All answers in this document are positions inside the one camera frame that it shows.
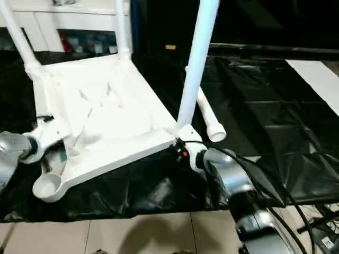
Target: white pipe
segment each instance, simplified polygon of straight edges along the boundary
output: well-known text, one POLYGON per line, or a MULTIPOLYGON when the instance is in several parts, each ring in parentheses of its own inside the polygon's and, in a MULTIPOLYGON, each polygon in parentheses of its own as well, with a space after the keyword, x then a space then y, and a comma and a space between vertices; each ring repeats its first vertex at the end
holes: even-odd
POLYGON ((212 142, 219 142, 226 137, 226 131, 221 123, 218 122, 211 105, 203 93, 202 89, 198 91, 198 104, 207 126, 207 135, 212 142))
POLYGON ((218 6, 219 0, 200 0, 190 60, 179 109, 178 130, 192 122, 208 48, 218 13, 218 6))
POLYGON ((123 0, 115 0, 115 7, 117 9, 116 11, 118 17, 118 32, 116 34, 118 44, 118 56, 120 59, 125 59, 130 57, 130 51, 127 43, 127 30, 123 9, 123 0))
POLYGON ((0 11, 2 12, 7 29, 14 41, 16 49, 21 55, 21 58, 25 64, 25 69, 30 70, 38 68, 40 63, 36 60, 31 47, 29 46, 25 35, 23 34, 21 27, 16 21, 12 10, 9 8, 6 0, 0 0, 0 11))

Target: white floor tile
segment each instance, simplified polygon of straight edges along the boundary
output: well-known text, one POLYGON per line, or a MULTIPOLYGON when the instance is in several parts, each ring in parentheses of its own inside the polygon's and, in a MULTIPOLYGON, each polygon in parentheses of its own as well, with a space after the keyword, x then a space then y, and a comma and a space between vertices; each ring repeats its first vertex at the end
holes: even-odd
POLYGON ((5 254, 83 254, 89 221, 17 223, 5 254))
POLYGON ((127 220, 91 221, 86 254, 173 254, 195 252, 189 213, 137 216, 127 220))
POLYGON ((229 211, 192 213, 198 254, 236 254, 241 246, 229 211))

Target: white cabinet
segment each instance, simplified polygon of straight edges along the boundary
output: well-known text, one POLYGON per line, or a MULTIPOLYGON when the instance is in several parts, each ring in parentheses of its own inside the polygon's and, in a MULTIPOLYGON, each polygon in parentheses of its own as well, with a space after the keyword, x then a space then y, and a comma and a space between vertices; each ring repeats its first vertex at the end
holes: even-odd
MULTIPOLYGON (((8 0, 23 25, 35 51, 63 52, 59 30, 117 30, 115 0, 77 0, 76 4, 53 6, 52 0, 8 0)), ((132 51, 129 2, 124 3, 126 34, 132 51)))
MULTIPOLYGON (((24 29, 27 38, 29 39, 34 51, 48 50, 44 40, 44 35, 41 33, 38 22, 33 12, 14 12, 19 25, 24 29)), ((5 28, 5 20, 0 13, 0 28, 5 28)))

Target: shelf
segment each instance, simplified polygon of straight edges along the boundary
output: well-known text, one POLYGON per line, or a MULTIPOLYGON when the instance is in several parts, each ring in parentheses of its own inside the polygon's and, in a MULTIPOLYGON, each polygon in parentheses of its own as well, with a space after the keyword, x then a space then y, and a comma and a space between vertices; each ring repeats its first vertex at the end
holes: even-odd
MULTIPOLYGON (((115 0, 77 0, 76 4, 53 6, 52 0, 8 0, 17 12, 66 12, 116 15, 115 0)), ((124 1, 125 15, 129 15, 129 1, 124 1)))

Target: black plastic sheet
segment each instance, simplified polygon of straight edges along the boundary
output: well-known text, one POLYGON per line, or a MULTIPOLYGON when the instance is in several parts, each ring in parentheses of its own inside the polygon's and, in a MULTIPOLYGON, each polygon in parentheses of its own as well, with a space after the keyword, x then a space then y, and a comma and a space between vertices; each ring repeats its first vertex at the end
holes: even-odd
MULTIPOLYGON (((17 54, 0 56, 0 105, 7 110, 0 130, 30 131, 35 122, 32 83, 17 54)), ((79 57, 89 56, 38 54, 44 64, 79 57)), ((133 60, 177 118, 183 66, 145 56, 133 60)), ((250 172, 273 204, 287 203, 277 181, 300 204, 338 201, 339 119, 285 61, 209 58, 202 88, 227 131, 219 146, 261 157, 264 171, 249 166, 250 172)), ((192 124, 207 141, 199 110, 192 124)), ((203 177, 175 159, 173 150, 161 151, 79 184, 53 204, 32 194, 39 163, 20 165, 0 194, 0 220, 66 222, 227 208, 203 177)))

